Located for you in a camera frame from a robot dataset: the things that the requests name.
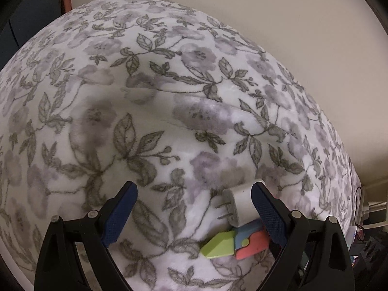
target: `beige wall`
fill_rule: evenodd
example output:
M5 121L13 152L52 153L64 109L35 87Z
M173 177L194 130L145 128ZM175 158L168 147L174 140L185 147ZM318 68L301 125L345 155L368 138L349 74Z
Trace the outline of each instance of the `beige wall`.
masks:
M273 54L333 122L361 181L388 176L388 36L364 0L175 1Z

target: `textured blue pad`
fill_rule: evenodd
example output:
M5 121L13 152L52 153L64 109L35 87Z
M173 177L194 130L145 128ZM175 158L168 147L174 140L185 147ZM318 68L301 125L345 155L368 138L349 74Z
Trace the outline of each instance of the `textured blue pad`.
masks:
M259 183L255 183L251 190L252 203L259 213L271 240L282 248L287 244L286 224L277 213L267 196L261 190Z
M131 185L106 220L104 233L101 238L102 244L106 248L117 241L136 203L137 186L132 182L130 183Z

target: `plug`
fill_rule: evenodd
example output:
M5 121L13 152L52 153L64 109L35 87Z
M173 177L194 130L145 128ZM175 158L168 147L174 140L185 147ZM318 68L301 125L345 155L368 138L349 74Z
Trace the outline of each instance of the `plug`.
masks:
M218 219L228 218L230 225L235 228L258 219L260 216L251 199L252 185L257 182L264 183L263 180L258 179L253 182L225 189L222 192L224 203L218 205L216 208L226 206L227 214L218 217Z

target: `silver screw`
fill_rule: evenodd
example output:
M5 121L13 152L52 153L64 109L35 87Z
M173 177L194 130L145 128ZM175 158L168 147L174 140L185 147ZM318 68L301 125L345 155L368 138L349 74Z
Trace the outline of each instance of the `silver screw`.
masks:
M337 222L338 222L337 218L336 218L336 217L333 217L332 215L329 216L329 221L330 221L331 223L337 223Z
M59 215L53 215L52 217L51 217L51 222L58 222L59 221Z
M293 212L291 212L291 215L295 218L295 219L300 219L302 217L302 214L298 211L298 210L294 210Z
M98 211L96 210L89 211L88 213L89 218L95 218L97 215L98 215Z

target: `floral blanket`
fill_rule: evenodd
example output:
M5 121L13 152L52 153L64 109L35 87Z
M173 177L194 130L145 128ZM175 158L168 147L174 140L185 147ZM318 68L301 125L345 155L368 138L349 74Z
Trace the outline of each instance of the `floral blanket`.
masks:
M336 130L275 58L169 0L94 0L29 40L0 73L0 238L33 282L52 215L139 198L110 252L134 290L255 290L269 251L200 247L229 225L223 189L261 178L291 209L346 233L359 180ZM98 285L82 246L91 286Z

